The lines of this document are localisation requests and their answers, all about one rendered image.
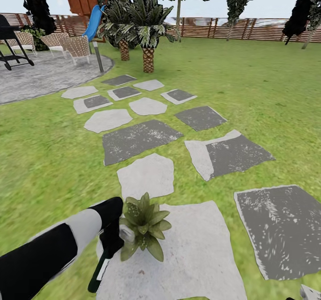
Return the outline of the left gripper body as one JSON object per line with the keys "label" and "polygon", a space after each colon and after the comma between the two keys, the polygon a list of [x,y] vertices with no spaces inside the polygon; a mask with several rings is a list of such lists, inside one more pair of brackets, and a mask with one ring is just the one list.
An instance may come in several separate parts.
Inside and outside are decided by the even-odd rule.
{"label": "left gripper body", "polygon": [[119,236],[119,225],[114,230],[104,229],[99,233],[99,239],[115,254],[124,246],[125,240]]}

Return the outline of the insectifuge atomizer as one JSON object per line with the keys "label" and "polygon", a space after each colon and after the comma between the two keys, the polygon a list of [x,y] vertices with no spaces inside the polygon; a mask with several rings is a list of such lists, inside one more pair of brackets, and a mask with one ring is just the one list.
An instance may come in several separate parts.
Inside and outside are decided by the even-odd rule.
{"label": "insectifuge atomizer", "polygon": [[102,282],[104,274],[107,270],[107,266],[110,263],[111,257],[109,251],[109,248],[106,247],[101,254],[101,258],[98,261],[98,265],[87,287],[90,293],[97,293],[97,290],[99,289],[98,287],[100,286],[100,283]]}

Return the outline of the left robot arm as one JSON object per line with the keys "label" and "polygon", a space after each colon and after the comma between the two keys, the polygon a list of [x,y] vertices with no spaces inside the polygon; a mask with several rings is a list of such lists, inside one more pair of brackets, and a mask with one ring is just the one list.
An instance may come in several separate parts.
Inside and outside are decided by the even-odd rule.
{"label": "left robot arm", "polygon": [[31,300],[72,266],[85,247],[99,235],[110,257],[134,232],[119,224],[123,199],[113,197],[58,222],[32,236],[25,245],[0,256],[0,300]]}

